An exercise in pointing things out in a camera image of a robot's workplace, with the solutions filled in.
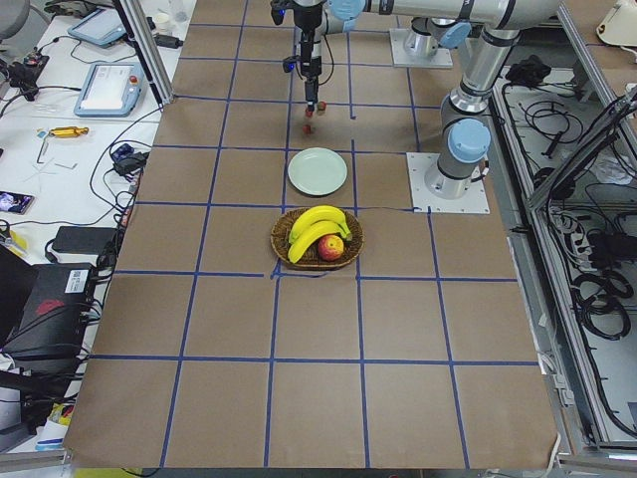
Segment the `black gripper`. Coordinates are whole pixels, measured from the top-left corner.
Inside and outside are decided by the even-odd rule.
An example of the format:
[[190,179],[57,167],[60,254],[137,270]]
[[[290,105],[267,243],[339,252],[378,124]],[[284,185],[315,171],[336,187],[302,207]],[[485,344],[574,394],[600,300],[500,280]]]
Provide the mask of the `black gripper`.
[[315,31],[299,30],[296,53],[283,59],[283,71],[296,71],[305,78],[307,110],[314,111],[319,101],[319,76],[322,71],[321,38]]

